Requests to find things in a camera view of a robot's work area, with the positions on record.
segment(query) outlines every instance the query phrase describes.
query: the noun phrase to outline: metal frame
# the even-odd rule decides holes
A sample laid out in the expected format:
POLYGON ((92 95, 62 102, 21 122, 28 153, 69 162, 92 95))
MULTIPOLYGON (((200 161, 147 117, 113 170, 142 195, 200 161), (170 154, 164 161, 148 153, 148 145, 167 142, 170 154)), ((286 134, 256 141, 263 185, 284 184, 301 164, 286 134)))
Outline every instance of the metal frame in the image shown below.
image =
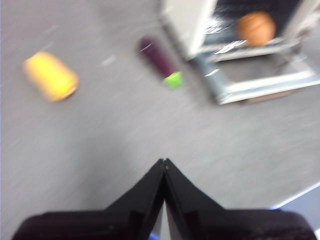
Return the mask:
POLYGON ((306 63, 305 56, 276 54, 286 59, 298 72, 234 82, 223 73, 218 63, 212 63, 204 54, 199 54, 192 62, 204 76, 220 105, 320 84, 320 74, 316 74, 306 63))

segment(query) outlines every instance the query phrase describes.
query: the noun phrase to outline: yellow cylinder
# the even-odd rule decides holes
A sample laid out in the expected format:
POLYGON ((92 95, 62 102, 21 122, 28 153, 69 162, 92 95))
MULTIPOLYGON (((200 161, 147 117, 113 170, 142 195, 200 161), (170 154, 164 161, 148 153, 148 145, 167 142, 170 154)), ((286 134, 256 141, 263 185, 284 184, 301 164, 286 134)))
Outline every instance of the yellow cylinder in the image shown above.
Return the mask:
POLYGON ((30 82, 51 102, 67 98, 78 87, 78 76, 45 51, 39 51, 24 61, 23 70, 30 82))

